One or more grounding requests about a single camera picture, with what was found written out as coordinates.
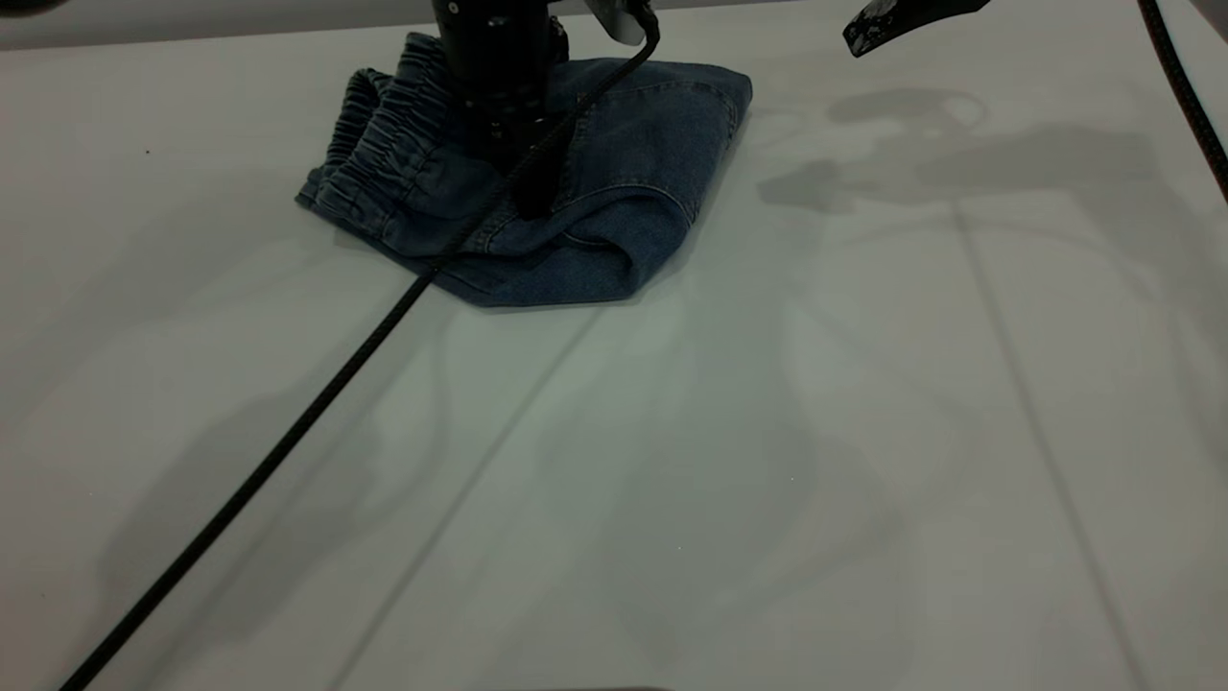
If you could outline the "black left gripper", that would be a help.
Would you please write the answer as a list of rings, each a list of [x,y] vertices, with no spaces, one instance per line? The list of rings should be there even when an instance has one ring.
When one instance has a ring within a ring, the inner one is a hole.
[[[554,68],[569,58],[566,32],[548,1],[435,1],[445,63],[475,149],[510,171],[565,117],[548,104]],[[535,149],[513,180],[518,218],[553,210],[564,145]]]

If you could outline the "speckled right gripper finger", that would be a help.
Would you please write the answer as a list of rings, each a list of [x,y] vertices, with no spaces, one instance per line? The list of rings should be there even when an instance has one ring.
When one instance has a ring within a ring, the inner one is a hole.
[[[899,36],[907,36],[943,18],[979,12],[987,4],[986,0],[869,1],[842,28],[842,41],[851,56],[865,56]]]

